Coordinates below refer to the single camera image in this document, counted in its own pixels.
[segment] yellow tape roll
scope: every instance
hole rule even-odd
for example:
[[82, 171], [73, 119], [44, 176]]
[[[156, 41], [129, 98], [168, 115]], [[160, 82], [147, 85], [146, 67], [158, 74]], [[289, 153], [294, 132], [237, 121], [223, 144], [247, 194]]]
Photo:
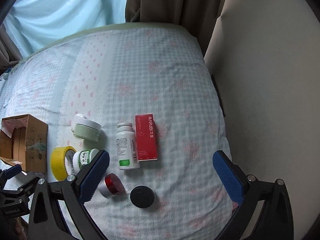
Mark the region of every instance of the yellow tape roll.
[[57, 180], [64, 180], [74, 172], [72, 158], [75, 152], [71, 146], [57, 147], [52, 151], [50, 166]]

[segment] curtain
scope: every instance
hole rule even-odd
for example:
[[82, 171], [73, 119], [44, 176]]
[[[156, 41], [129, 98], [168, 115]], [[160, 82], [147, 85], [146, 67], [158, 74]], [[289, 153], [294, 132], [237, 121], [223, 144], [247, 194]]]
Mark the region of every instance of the curtain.
[[4, 19], [23, 57], [73, 33], [124, 23], [126, 0], [17, 0]]
[[216, 23], [220, 0], [127, 0], [127, 22], [163, 22], [185, 27], [205, 54]]
[[17, 46], [10, 39], [4, 24], [0, 26], [0, 73], [4, 72], [9, 66], [16, 65], [22, 56]]

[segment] small bottle with green label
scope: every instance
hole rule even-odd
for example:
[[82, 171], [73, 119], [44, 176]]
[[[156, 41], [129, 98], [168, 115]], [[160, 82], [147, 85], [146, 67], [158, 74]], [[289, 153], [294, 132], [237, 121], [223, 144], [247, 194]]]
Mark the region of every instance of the small bottle with green label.
[[73, 174], [77, 175], [84, 165], [89, 164], [93, 160], [93, 158], [97, 155], [98, 152], [99, 152], [98, 149], [91, 149], [91, 150], [76, 152], [72, 158], [72, 163], [74, 168]]
[[136, 134], [132, 123], [122, 122], [117, 124], [116, 149], [120, 170], [134, 170], [140, 167], [137, 159]]

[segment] open cardboard box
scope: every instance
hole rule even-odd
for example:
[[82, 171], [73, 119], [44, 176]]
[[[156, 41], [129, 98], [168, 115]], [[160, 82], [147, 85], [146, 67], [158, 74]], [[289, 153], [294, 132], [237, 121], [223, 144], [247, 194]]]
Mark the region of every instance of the open cardboard box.
[[2, 119], [0, 159], [24, 171], [46, 172], [48, 125], [31, 114]]

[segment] green label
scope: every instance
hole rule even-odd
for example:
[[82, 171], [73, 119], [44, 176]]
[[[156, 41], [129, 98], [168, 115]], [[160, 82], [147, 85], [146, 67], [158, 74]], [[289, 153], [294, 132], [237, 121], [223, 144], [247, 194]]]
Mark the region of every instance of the green label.
[[92, 150], [88, 150], [88, 151], [81, 151], [79, 153], [79, 156], [78, 156], [78, 165], [79, 165], [79, 168], [82, 169], [82, 167], [86, 164], [89, 164], [90, 163], [90, 152]]
[[129, 166], [130, 160], [119, 160], [119, 165], [121, 166]]

